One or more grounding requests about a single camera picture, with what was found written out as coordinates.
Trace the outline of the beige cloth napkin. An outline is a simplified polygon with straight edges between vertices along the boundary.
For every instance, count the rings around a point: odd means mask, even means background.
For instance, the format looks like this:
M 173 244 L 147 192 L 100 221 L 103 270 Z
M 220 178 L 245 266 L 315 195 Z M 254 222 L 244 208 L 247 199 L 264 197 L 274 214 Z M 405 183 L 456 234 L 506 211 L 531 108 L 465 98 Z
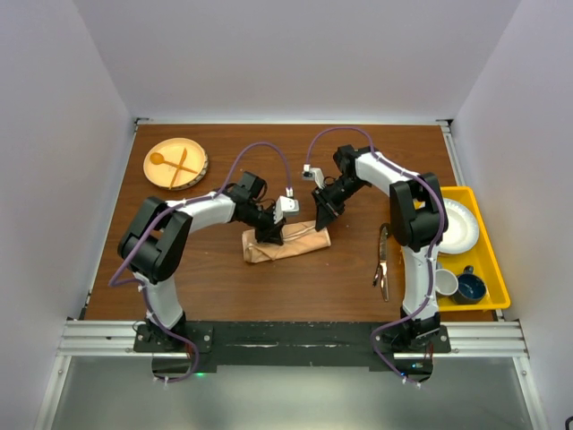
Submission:
M 248 263 L 276 261 L 308 254 L 331 246 L 329 231 L 315 229 L 315 221 L 286 224 L 282 229 L 283 245 L 258 243 L 254 230 L 242 234 L 243 257 Z

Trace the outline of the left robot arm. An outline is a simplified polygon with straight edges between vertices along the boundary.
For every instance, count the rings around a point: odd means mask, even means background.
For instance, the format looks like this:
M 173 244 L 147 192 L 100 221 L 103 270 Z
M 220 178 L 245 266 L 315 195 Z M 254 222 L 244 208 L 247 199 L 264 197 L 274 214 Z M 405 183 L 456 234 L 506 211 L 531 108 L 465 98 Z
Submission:
M 265 180 L 245 172 L 239 182 L 199 197 L 164 201 L 151 196 L 141 204 L 117 247 L 123 263 L 110 284 L 121 285 L 119 276 L 126 269 L 133 273 L 146 304 L 142 341 L 165 351 L 191 350 L 175 287 L 175 272 L 191 233 L 242 222 L 254 229 L 256 242 L 284 244 L 282 228 L 287 214 L 298 210 L 298 202 L 288 188 L 285 196 L 265 206 L 262 198 L 266 190 Z

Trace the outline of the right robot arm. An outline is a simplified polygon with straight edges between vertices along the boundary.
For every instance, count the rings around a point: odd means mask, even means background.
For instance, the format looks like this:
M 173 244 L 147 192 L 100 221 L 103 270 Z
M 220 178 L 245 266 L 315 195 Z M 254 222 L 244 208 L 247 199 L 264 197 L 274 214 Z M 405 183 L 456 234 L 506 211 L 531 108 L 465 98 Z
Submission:
M 340 176 L 312 191 L 315 228 L 320 231 L 345 210 L 350 197 L 365 186 L 375 186 L 389 197 L 389 230 L 401 245 L 405 265 L 405 295 L 401 318 L 394 327 L 398 345 L 417 352 L 440 330 L 435 280 L 438 244 L 448 229 L 438 178 L 403 169 L 370 147 L 337 148 L 333 160 Z

